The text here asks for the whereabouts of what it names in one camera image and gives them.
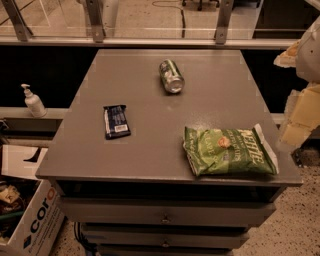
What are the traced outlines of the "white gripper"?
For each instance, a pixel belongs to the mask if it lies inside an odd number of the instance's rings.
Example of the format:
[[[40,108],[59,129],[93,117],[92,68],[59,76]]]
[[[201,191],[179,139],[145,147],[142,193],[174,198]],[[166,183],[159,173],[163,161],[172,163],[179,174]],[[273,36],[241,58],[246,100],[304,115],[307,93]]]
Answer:
[[[280,126],[279,142],[300,147],[320,125],[320,16],[273,64],[296,67],[297,76],[311,82],[302,91],[291,91]]]

